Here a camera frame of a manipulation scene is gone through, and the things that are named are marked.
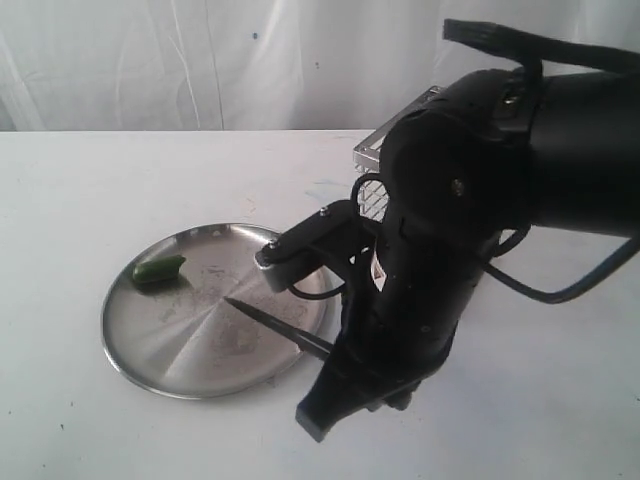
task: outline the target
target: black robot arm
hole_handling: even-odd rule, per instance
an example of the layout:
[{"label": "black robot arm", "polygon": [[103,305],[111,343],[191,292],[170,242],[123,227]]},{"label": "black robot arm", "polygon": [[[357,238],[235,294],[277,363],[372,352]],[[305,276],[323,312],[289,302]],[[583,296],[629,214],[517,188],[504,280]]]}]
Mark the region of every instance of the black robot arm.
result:
[{"label": "black robot arm", "polygon": [[[362,408],[407,407],[446,360],[485,271],[559,303],[640,249],[640,56],[478,22],[447,20],[444,36],[522,67],[471,73],[401,119],[379,174],[256,255],[274,291],[323,265],[345,281],[341,331],[297,410],[318,441]],[[606,71],[544,77],[542,60]],[[381,223],[358,213],[366,181],[388,192]],[[538,292],[490,264],[532,225],[630,240],[582,283]],[[499,244],[505,229],[518,233]]]}]

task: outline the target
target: green pepper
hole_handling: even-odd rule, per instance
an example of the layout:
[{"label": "green pepper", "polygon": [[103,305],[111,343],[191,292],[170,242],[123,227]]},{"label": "green pepper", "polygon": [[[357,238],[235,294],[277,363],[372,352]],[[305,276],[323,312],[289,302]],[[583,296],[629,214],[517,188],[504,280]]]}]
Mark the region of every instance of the green pepper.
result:
[{"label": "green pepper", "polygon": [[138,285],[173,280],[178,278],[180,267],[186,260],[182,255],[172,255],[139,263],[134,267],[131,279]]}]

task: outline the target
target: stainless steel plate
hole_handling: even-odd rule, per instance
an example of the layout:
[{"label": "stainless steel plate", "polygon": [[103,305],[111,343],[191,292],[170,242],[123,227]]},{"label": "stainless steel plate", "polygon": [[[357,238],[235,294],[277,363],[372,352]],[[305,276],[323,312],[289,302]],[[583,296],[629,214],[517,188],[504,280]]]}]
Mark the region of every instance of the stainless steel plate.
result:
[{"label": "stainless steel plate", "polygon": [[[262,227],[219,224],[193,228],[158,242],[118,276],[102,312],[104,348],[113,366],[134,383],[179,398],[208,398],[243,390],[292,365],[300,350],[222,300],[243,300],[298,328],[315,332],[325,302],[289,292],[273,294],[253,256],[276,234]],[[139,262],[187,258],[176,281],[133,285]],[[298,284],[326,289],[318,271]]]}]

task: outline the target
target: white curtain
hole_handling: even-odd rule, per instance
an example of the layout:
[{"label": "white curtain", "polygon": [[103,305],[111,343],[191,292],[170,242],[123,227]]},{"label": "white curtain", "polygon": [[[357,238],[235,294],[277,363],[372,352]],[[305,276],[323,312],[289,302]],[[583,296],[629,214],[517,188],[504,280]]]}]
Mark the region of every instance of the white curtain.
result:
[{"label": "white curtain", "polygon": [[445,18],[640,51],[638,0],[6,0],[0,129],[373,128],[512,66]]}]

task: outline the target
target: white tabletop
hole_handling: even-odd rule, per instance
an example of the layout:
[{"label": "white tabletop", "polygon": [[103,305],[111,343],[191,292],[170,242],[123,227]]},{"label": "white tabletop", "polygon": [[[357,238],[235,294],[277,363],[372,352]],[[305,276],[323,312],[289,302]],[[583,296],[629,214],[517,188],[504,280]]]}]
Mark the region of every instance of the white tabletop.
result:
[{"label": "white tabletop", "polygon": [[[191,226],[292,226],[346,196],[366,133],[0,135],[0,478],[640,478],[638,259],[553,307],[485,278],[409,409],[322,444],[293,418],[314,359],[206,402],[110,366],[100,309],[125,263]],[[554,289],[619,243],[534,229],[499,264]]]}]

